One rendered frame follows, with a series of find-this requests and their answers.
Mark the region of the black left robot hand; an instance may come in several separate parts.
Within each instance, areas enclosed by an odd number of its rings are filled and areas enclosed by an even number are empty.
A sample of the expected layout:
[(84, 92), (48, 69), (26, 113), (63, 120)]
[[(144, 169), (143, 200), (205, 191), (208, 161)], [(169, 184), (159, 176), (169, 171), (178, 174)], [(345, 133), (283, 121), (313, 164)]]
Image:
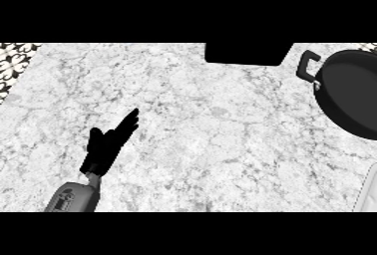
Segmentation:
[(98, 176), (106, 174), (137, 127), (138, 109), (132, 109), (113, 129), (106, 132), (101, 132), (97, 127), (90, 129), (87, 155), (79, 167), (82, 174), (88, 172)]

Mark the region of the black pot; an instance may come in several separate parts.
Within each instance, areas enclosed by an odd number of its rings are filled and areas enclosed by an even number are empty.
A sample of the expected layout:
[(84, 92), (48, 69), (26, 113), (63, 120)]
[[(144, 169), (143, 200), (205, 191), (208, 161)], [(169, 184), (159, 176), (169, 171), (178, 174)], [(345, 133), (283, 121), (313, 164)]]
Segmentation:
[(377, 140), (377, 54), (362, 50), (335, 52), (314, 75), (307, 63), (320, 56), (301, 53), (295, 76), (313, 85), (316, 103), (331, 121), (353, 135)]

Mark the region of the white tray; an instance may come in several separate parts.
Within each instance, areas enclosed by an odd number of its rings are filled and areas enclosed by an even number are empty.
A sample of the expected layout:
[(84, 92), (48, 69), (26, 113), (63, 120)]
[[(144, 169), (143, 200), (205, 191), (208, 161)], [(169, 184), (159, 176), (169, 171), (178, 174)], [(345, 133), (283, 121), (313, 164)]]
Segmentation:
[(377, 163), (369, 167), (353, 211), (377, 212)]

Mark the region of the black rectangular appliance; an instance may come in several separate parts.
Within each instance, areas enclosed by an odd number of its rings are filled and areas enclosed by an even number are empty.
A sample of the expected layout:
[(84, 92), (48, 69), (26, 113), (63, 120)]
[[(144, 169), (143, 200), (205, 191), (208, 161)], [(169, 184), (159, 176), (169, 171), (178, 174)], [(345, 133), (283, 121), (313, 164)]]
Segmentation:
[(208, 63), (277, 66), (291, 49), (291, 43), (206, 43), (203, 59)]

